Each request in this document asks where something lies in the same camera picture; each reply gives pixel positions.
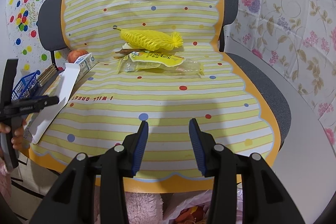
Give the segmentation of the person left hand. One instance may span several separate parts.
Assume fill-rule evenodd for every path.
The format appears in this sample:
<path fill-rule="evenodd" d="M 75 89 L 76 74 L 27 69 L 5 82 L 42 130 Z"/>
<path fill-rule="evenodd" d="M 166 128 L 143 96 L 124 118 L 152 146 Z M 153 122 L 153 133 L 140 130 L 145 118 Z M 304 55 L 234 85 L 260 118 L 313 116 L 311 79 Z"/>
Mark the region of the person left hand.
<path fill-rule="evenodd" d="M 23 133 L 24 133 L 24 126 L 26 125 L 26 121 L 22 120 L 21 127 L 17 128 L 13 133 L 13 137 L 11 139 L 11 143 L 15 150 L 20 150 L 22 148 L 23 143 Z M 11 132 L 11 128 L 4 123 L 1 123 L 1 133 L 9 134 Z"/>

